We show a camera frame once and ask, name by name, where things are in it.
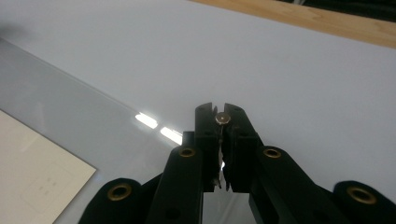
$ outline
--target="metal pin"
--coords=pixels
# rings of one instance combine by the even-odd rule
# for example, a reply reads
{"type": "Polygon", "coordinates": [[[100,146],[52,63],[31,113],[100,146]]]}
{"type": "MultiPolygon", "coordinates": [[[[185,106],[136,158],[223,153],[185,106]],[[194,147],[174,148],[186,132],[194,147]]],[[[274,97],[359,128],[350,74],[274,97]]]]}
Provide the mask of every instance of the metal pin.
{"type": "Polygon", "coordinates": [[[222,152],[221,152],[221,144],[223,142],[223,129],[226,124],[228,124],[231,120],[230,115],[224,112],[219,112],[216,116],[216,123],[220,125],[220,135],[219,135],[219,173],[218,177],[213,180],[213,183],[221,189],[220,184],[220,172],[221,172],[221,165],[222,165],[222,152]]]}

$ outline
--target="wooden edge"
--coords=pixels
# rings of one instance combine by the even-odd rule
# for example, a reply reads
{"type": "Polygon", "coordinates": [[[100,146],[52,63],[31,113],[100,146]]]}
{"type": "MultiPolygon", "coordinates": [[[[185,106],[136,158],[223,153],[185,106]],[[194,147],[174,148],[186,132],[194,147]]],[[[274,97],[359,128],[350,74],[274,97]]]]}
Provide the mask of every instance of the wooden edge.
{"type": "Polygon", "coordinates": [[[307,29],[396,49],[396,23],[274,0],[192,0],[307,29]]]}

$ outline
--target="white surface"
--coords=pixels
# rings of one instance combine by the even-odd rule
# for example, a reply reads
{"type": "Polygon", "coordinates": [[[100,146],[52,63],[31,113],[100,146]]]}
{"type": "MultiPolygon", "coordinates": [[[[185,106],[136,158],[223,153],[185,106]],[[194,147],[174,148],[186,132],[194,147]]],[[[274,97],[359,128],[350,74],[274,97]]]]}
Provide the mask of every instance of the white surface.
{"type": "Polygon", "coordinates": [[[53,223],[95,172],[0,111],[2,223],[53,223]]]}
{"type": "MultiPolygon", "coordinates": [[[[161,134],[163,123],[151,129],[138,121],[137,110],[2,39],[0,52],[0,108],[98,169],[57,223],[77,223],[109,180],[127,177],[143,184],[163,171],[170,150],[177,146],[161,134]]],[[[225,191],[206,194],[204,223],[241,218],[253,222],[246,199],[247,195],[225,191]],[[243,208],[243,216],[235,207],[243,208]]]]}
{"type": "MultiPolygon", "coordinates": [[[[317,184],[354,179],[396,202],[394,49],[186,1],[3,0],[0,27],[11,43],[179,132],[193,129],[202,103],[239,105],[264,143],[287,150],[317,184]]],[[[222,223],[251,216],[239,198],[212,199],[232,217],[222,223]]],[[[206,223],[221,223],[214,211],[206,223]]]]}

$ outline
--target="black plastic part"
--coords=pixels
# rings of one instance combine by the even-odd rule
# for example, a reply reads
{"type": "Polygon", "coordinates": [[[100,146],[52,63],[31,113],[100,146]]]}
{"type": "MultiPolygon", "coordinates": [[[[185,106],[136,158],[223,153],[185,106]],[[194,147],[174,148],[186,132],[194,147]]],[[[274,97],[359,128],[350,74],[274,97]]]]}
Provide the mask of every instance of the black plastic part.
{"type": "Polygon", "coordinates": [[[139,199],[139,210],[141,215],[141,218],[139,220],[142,220],[142,222],[136,220],[134,222],[135,224],[145,223],[146,218],[149,214],[149,209],[154,199],[155,191],[157,191],[162,176],[163,174],[157,175],[154,178],[152,178],[149,182],[142,185],[142,190],[139,199]]]}
{"type": "Polygon", "coordinates": [[[284,150],[259,147],[256,157],[257,177],[279,215],[279,223],[350,223],[284,150]]]}
{"type": "Polygon", "coordinates": [[[261,140],[241,107],[225,104],[224,112],[231,117],[221,146],[227,188],[231,185],[233,192],[249,193],[254,173],[254,150],[261,140]]]}
{"type": "Polygon", "coordinates": [[[146,224],[201,223],[202,162],[203,153],[197,147],[181,146],[172,150],[146,224]]]}
{"type": "Polygon", "coordinates": [[[203,183],[204,192],[213,192],[213,180],[219,176],[219,126],[215,122],[217,109],[212,103],[200,105],[195,109],[195,146],[204,154],[203,183]]]}
{"type": "Polygon", "coordinates": [[[79,224],[143,223],[138,202],[140,192],[140,184],[132,179],[119,178],[106,183],[87,205],[79,224]],[[122,200],[111,201],[107,193],[119,184],[129,185],[131,194],[122,200]]]}
{"type": "Polygon", "coordinates": [[[267,192],[262,188],[262,184],[257,178],[254,178],[252,181],[248,202],[256,223],[279,223],[279,215],[277,214],[274,205],[271,203],[267,192]]]}
{"type": "Polygon", "coordinates": [[[340,182],[333,197],[353,223],[394,224],[396,205],[375,189],[357,181],[340,182]]]}
{"type": "Polygon", "coordinates": [[[195,145],[195,132],[183,132],[183,138],[181,141],[182,146],[194,146],[195,145]]]}
{"type": "Polygon", "coordinates": [[[305,0],[304,6],[396,22],[395,0],[305,0]]]}

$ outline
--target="metal screw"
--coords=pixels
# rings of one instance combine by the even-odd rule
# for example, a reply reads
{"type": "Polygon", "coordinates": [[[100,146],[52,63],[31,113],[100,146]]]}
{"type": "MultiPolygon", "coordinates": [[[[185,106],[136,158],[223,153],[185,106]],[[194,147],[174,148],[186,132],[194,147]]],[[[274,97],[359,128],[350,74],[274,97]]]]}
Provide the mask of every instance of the metal screw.
{"type": "Polygon", "coordinates": [[[228,115],[224,112],[220,112],[216,115],[216,122],[219,125],[226,125],[226,124],[228,124],[228,122],[230,122],[230,120],[231,120],[230,115],[228,115]]]}

